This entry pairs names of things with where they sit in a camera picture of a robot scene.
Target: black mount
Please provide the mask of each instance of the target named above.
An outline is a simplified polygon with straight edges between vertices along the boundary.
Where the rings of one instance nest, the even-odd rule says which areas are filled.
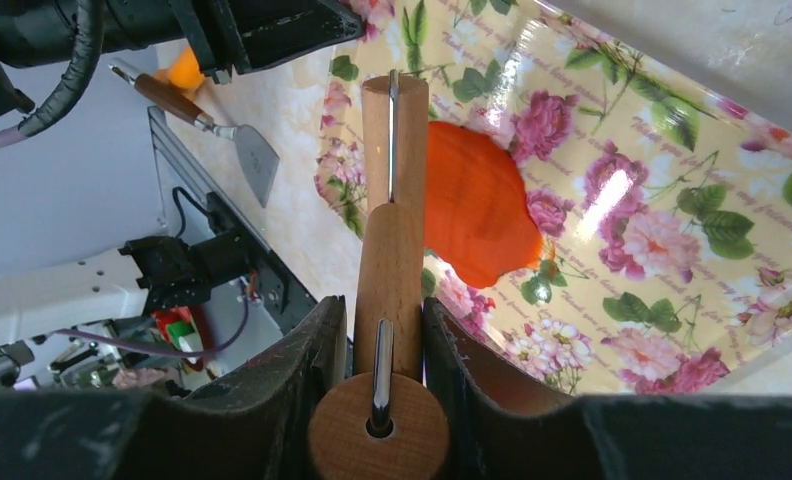
[[[215,237],[188,245],[166,235],[150,236],[128,241],[119,250],[130,255],[143,273],[137,284],[149,291],[144,313],[205,303],[213,288],[255,271],[264,307],[286,335],[316,302],[219,195],[211,192],[206,198],[208,224]]]

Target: floral tray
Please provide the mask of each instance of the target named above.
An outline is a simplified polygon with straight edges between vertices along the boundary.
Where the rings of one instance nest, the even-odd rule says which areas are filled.
[[[792,134],[555,7],[351,0],[316,186],[358,236],[360,84],[398,68],[430,119],[510,151],[558,255],[493,288],[427,252],[423,287],[513,365],[570,393],[694,392],[792,333]]]

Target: metal rod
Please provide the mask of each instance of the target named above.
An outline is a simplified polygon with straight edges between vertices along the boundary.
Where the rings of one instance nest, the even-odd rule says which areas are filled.
[[[390,177],[387,180],[387,201],[393,203],[396,201],[396,142],[399,132],[399,73],[396,70],[390,70],[390,158],[387,162],[388,173]]]
[[[373,432],[386,435],[390,423],[390,376],[393,374],[393,322],[382,318],[375,337],[375,370],[373,370],[372,416]]]

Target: orange clay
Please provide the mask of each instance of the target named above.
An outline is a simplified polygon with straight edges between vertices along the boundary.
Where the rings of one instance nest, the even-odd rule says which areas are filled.
[[[474,288],[538,268],[543,236],[529,216],[523,179],[490,137],[429,122],[425,245]]]
[[[181,90],[195,90],[205,81],[205,76],[199,71],[199,61],[193,49],[187,47],[178,56],[166,71],[169,83]]]

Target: wire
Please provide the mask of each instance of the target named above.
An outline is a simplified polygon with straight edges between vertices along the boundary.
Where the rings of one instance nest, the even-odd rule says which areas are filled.
[[[205,207],[199,205],[199,202],[190,195],[190,192],[184,190],[182,187],[173,188],[172,203],[175,204],[175,209],[178,210],[178,217],[181,219],[181,227],[178,229],[178,233],[175,234],[175,238],[181,238],[181,235],[184,235],[184,230],[187,228],[187,217],[184,215],[184,207],[181,206],[181,198],[179,198],[179,195],[184,195],[184,198],[187,199],[187,203],[192,205],[193,208],[198,210],[202,215],[210,217],[210,213],[205,210]]]
[[[63,119],[87,90],[102,52],[104,0],[78,0],[76,7],[78,31],[66,72],[49,97],[31,115],[18,125],[0,131],[0,148],[47,130]]]
[[[16,359],[13,358],[13,356],[7,353],[4,347],[0,347],[0,353],[1,356],[6,357],[8,360],[10,360],[11,363],[13,363],[14,366],[16,366],[16,377],[19,378],[19,373],[22,372],[22,364],[17,362]]]
[[[240,290],[243,292],[243,295],[246,295],[246,286],[241,281],[239,282]],[[147,345],[139,345],[135,343],[129,343],[124,340],[119,340],[116,338],[108,338],[103,337],[101,335],[96,335],[93,333],[82,332],[80,330],[71,330],[71,329],[62,329],[62,330],[55,330],[53,333],[57,333],[60,335],[69,335],[72,337],[79,337],[86,340],[92,340],[94,342],[104,343],[107,345],[112,345],[117,348],[121,348],[123,350],[128,350],[129,352],[137,352],[137,353],[145,353],[146,355],[158,355],[163,357],[171,357],[171,358],[198,358],[198,357],[206,357],[209,355],[215,355],[226,348],[228,348],[232,343],[234,343],[240,334],[243,333],[243,329],[246,327],[246,323],[249,320],[249,302],[246,299],[243,299],[243,320],[240,322],[240,326],[237,327],[237,331],[234,332],[234,335],[231,336],[228,340],[226,340],[221,345],[217,345],[216,347],[209,348],[207,350],[201,350],[198,352],[182,352],[180,350],[158,347],[151,344]]]

